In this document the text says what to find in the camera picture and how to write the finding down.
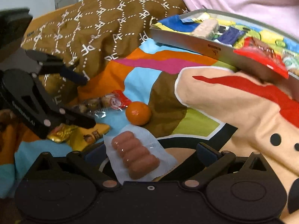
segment tangerine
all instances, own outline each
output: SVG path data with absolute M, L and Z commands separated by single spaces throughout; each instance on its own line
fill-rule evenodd
M 143 102 L 132 102 L 126 109 L 126 117 L 132 125 L 142 126 L 149 122 L 152 111 Z

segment red snack bag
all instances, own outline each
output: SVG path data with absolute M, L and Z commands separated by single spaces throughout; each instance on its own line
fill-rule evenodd
M 244 46 L 241 49 L 235 49 L 234 53 L 251 58 L 271 68 L 284 78 L 289 77 L 280 55 L 277 55 L 268 44 L 257 38 L 247 37 L 244 41 Z

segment pink sausage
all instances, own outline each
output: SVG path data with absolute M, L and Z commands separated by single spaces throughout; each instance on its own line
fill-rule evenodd
M 116 150 L 118 146 L 127 140 L 134 138 L 134 134 L 131 131 L 125 131 L 118 136 L 114 137 L 111 141 L 112 147 Z
M 121 158 L 123 158 L 127 152 L 140 146 L 142 146 L 140 140 L 137 138 L 132 138 L 130 140 L 121 143 L 117 148 L 117 153 Z
M 129 167 L 134 161 L 144 158 L 149 155 L 150 152 L 145 146 L 138 146 L 128 151 L 123 157 L 123 163 L 126 167 Z
M 160 165 L 160 160 L 154 155 L 149 154 L 139 158 L 129 167 L 129 175 L 132 179 L 140 179 L 154 171 Z

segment red stripe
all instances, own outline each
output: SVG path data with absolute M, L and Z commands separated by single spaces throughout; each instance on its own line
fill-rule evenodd
M 290 99 L 285 93 L 276 86 L 260 86 L 252 81 L 239 76 L 225 76 L 219 78 L 206 78 L 203 76 L 193 76 L 196 80 L 211 84 L 222 84 L 225 86 L 240 89 L 242 91 L 255 94 L 264 99 L 268 99 L 280 106 L 280 114 L 287 121 L 299 128 L 299 103 Z

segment metal tray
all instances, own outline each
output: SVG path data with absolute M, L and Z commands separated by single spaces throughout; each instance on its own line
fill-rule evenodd
M 299 43 L 299 40 L 297 40 L 296 38 L 272 26 L 232 13 L 225 13 L 211 9 L 199 9 L 182 14 L 180 15 L 180 18 L 197 18 L 201 13 L 209 13 L 211 17 L 217 16 L 218 18 L 221 16 L 230 17 L 231 20 L 234 20 L 236 22 L 249 22 Z M 289 78 L 285 79 L 267 66 L 264 66 L 253 59 L 234 53 L 234 49 L 232 47 L 210 40 L 198 38 L 192 35 L 185 35 L 177 32 L 161 30 L 154 26 L 152 26 L 150 29 L 152 38 L 157 43 L 167 44 L 197 52 L 202 55 L 206 55 L 216 60 L 225 62 L 229 65 L 235 66 L 242 71 L 254 75 L 264 81 L 273 83 L 281 89 L 283 88 L 284 90 L 287 90 L 292 98 L 299 102 L 299 77 L 290 72 Z

